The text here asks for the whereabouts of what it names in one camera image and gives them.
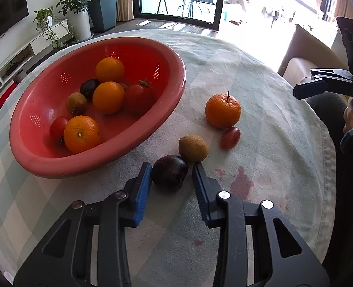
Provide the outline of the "small stemmed tangerine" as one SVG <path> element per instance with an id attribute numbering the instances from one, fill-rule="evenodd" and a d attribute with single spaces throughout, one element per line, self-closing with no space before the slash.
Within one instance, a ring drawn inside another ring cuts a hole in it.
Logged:
<path id="1" fill-rule="evenodd" d="M 206 102 L 206 119 L 212 126 L 219 129 L 236 125 L 240 120 L 241 113 L 239 101 L 230 95 L 229 91 L 213 95 Z"/>

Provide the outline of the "white tv console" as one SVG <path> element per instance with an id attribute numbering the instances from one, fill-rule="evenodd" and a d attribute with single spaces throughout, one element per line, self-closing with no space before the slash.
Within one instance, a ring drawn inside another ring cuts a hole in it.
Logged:
<path id="1" fill-rule="evenodd" d="M 0 92 L 22 71 L 27 71 L 38 60 L 54 50 L 48 36 L 39 33 L 28 43 L 12 52 L 0 63 Z"/>

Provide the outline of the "red tomato with calyx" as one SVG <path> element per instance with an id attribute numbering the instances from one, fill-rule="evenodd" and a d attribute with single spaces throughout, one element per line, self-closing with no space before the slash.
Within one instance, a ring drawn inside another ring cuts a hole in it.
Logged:
<path id="1" fill-rule="evenodd" d="M 154 104 L 154 95 L 149 88 L 147 81 L 140 80 L 138 84 L 132 84 L 125 91 L 125 110 L 136 116 L 142 116 Z"/>

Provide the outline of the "red cherry tomato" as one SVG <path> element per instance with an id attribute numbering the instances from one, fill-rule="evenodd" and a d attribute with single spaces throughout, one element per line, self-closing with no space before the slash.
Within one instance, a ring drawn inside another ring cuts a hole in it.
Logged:
<path id="1" fill-rule="evenodd" d="M 220 148 L 223 150 L 230 150 L 234 148 L 238 144 L 240 136 L 241 132 L 238 127 L 231 126 L 227 128 L 220 139 Z"/>

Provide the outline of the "dark purple plum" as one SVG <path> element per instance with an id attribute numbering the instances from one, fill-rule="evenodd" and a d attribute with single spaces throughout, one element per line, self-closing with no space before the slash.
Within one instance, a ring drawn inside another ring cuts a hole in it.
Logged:
<path id="1" fill-rule="evenodd" d="M 189 171 L 188 164 L 177 155 L 167 155 L 155 162 L 151 179 L 163 191 L 176 192 L 182 188 Z"/>
<path id="2" fill-rule="evenodd" d="M 88 102 L 91 102 L 93 100 L 93 94 L 100 84 L 100 81 L 96 78 L 89 79 L 81 84 L 79 92 L 83 94 Z"/>

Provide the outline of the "red storage box right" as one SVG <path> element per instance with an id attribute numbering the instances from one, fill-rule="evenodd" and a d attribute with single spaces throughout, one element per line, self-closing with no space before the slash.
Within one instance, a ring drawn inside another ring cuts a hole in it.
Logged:
<path id="1" fill-rule="evenodd" d="M 8 97 L 11 95 L 11 93 L 14 91 L 14 89 L 17 87 L 18 84 L 15 83 L 15 81 L 11 81 L 8 84 L 6 84 L 3 89 L 0 91 L 0 109 L 8 99 Z"/>

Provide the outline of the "checkered green white tablecloth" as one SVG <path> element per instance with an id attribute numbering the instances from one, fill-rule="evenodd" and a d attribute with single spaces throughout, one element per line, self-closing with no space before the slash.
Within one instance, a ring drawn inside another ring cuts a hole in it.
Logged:
<path id="1" fill-rule="evenodd" d="M 15 276 L 27 256 L 69 204 L 93 203 L 120 190 L 142 162 L 178 154 L 178 140 L 195 133 L 209 145 L 202 164 L 220 186 L 247 201 L 269 199 L 295 226 L 320 262 L 335 217 L 335 146 L 328 130 L 292 86 L 238 47 L 222 40 L 166 29 L 141 29 L 97 38 L 140 36 L 167 44 L 187 71 L 184 94 L 164 124 L 117 161 L 81 176 L 36 177 L 11 152 L 9 126 L 16 103 L 54 54 L 14 90 L 0 113 L 0 270 Z M 229 90 L 241 105 L 240 142 L 220 149 L 223 132 L 205 119 L 207 100 Z M 212 286 L 218 229 L 202 221 L 190 172 L 180 190 L 163 194 L 154 184 L 140 226 L 126 229 L 132 286 Z"/>

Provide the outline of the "red plastic colander bowl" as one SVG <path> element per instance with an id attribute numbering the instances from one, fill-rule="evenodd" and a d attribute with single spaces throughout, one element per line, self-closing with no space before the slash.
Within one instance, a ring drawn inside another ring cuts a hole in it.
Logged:
<path id="1" fill-rule="evenodd" d="M 98 123 L 102 143 L 79 154 L 54 144 L 52 122 L 67 115 L 65 101 L 80 85 L 95 77 L 104 58 L 118 58 L 125 67 L 123 81 L 148 82 L 154 105 L 142 117 L 125 112 L 103 115 L 93 106 L 87 115 Z M 112 34 L 72 46 L 52 56 L 31 75 L 11 119 L 10 145 L 16 161 L 40 177 L 71 177 L 106 165 L 129 153 L 151 136 L 171 115 L 185 88 L 186 70 L 180 56 L 153 39 Z"/>

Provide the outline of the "white planter bushy plant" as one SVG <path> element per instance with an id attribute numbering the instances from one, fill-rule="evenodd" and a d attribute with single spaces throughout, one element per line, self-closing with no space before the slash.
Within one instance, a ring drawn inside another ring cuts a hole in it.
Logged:
<path id="1" fill-rule="evenodd" d="M 58 12 L 70 22 L 69 28 L 77 41 L 83 42 L 92 37 L 87 0 L 60 0 L 56 4 L 58 7 Z"/>

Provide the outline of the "trailing plant on console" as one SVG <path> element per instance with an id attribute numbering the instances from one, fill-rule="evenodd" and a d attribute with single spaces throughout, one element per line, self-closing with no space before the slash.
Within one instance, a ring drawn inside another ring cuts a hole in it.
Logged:
<path id="1" fill-rule="evenodd" d="M 70 28 L 66 19 L 61 19 L 54 14 L 53 6 L 41 8 L 38 11 L 34 11 L 34 14 L 35 18 L 33 19 L 33 22 L 36 23 L 36 30 L 39 35 L 51 41 L 53 50 L 59 51 L 68 47 L 68 44 L 63 40 L 63 37 L 59 37 L 54 31 L 54 26 L 56 25 L 64 29 L 66 35 L 71 34 Z"/>

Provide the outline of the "large top orange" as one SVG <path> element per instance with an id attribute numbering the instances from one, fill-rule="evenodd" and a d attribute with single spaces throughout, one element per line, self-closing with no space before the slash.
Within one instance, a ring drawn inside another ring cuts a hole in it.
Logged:
<path id="1" fill-rule="evenodd" d="M 64 128 L 64 142 L 73 154 L 92 149 L 102 142 L 99 125 L 89 116 L 73 117 Z"/>

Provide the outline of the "brown kiwi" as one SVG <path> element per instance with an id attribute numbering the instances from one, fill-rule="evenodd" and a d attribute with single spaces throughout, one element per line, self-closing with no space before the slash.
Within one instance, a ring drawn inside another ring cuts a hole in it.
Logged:
<path id="1" fill-rule="evenodd" d="M 71 115 L 82 115 L 87 109 L 86 97 L 79 92 L 72 93 L 66 99 L 65 108 Z"/>
<path id="2" fill-rule="evenodd" d="M 187 161 L 198 163 L 208 156 L 209 147 L 199 135 L 189 134 L 179 139 L 178 152 Z"/>

